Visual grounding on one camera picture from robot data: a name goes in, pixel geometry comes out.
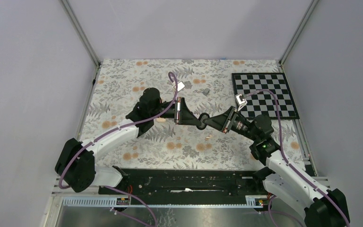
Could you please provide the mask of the small grey block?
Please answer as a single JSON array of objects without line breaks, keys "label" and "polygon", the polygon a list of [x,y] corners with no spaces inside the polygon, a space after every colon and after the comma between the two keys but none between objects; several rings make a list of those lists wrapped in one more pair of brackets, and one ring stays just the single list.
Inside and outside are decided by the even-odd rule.
[{"label": "small grey block", "polygon": [[208,94],[210,93],[210,89],[206,88],[203,90],[203,95],[208,96]]}]

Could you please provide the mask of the pink earbud charging case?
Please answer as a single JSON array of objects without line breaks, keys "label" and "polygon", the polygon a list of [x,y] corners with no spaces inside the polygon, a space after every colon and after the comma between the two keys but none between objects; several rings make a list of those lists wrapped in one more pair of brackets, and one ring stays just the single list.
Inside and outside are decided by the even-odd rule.
[{"label": "pink earbud charging case", "polygon": [[165,118],[156,118],[156,121],[159,122],[159,123],[164,123],[166,122],[166,119]]}]

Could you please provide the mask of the black earbud charging case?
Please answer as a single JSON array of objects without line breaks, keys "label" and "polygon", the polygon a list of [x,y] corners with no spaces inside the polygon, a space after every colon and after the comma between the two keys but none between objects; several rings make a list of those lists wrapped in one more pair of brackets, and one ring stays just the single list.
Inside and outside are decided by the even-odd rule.
[{"label": "black earbud charging case", "polygon": [[199,130],[204,130],[206,128],[207,125],[204,123],[204,120],[207,119],[207,118],[209,118],[209,114],[207,114],[207,113],[201,113],[200,114],[199,121],[200,121],[201,124],[199,126],[197,126],[197,128]]}]

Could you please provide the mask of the floral table mat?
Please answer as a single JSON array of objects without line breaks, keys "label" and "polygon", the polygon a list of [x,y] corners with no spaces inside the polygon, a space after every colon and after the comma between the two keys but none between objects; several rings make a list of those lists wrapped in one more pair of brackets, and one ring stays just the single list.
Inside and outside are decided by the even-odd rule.
[{"label": "floral table mat", "polygon": [[[232,73],[278,72],[275,60],[112,60],[102,62],[80,138],[90,139],[119,126],[143,91],[157,88],[162,99],[173,97],[168,72],[185,88],[180,92],[196,115],[215,116],[234,105]],[[203,90],[209,88],[208,96]],[[141,137],[120,145],[98,161],[122,168],[259,170],[251,141],[234,132],[175,125],[168,119]]]}]

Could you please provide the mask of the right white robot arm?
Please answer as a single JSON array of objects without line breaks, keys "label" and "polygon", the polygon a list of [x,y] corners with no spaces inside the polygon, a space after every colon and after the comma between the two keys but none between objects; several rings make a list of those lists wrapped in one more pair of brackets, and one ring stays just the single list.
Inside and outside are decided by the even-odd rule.
[{"label": "right white robot arm", "polygon": [[274,131],[267,115],[249,121],[233,106],[218,116],[205,118],[203,124],[223,133],[234,131],[250,140],[253,157],[264,168],[252,182],[256,194],[269,192],[294,209],[308,227],[348,227],[350,217],[345,195],[320,184],[300,169],[272,138]]}]

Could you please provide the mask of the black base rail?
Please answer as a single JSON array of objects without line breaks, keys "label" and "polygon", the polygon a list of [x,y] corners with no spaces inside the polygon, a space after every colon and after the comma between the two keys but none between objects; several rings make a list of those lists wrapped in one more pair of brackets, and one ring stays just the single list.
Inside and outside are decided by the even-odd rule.
[{"label": "black base rail", "polygon": [[225,170],[121,170],[116,190],[155,205],[245,205],[248,198],[267,203],[269,193],[254,171]]}]

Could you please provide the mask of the black white checkerboard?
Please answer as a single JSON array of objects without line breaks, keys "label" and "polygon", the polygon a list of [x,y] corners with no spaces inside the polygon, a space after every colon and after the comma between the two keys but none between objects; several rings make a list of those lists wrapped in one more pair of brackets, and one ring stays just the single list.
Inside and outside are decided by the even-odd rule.
[{"label": "black white checkerboard", "polygon": [[284,73],[232,73],[235,95],[244,95],[246,106],[241,114],[253,120],[267,115],[272,120],[299,119],[297,107]]}]

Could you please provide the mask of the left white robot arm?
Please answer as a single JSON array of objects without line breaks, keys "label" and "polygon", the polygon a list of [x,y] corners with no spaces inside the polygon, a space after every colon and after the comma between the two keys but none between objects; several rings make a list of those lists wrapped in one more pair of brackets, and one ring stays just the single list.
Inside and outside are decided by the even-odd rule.
[{"label": "left white robot arm", "polygon": [[54,168],[60,176],[59,188],[82,192],[91,185],[109,186],[116,194],[126,192],[128,182],[115,168],[98,167],[97,160],[123,143],[134,140],[154,126],[156,118],[173,119],[175,124],[201,126],[202,122],[188,109],[183,97],[162,101],[157,88],[144,90],[133,110],[120,126],[91,140],[71,138],[65,142]]}]

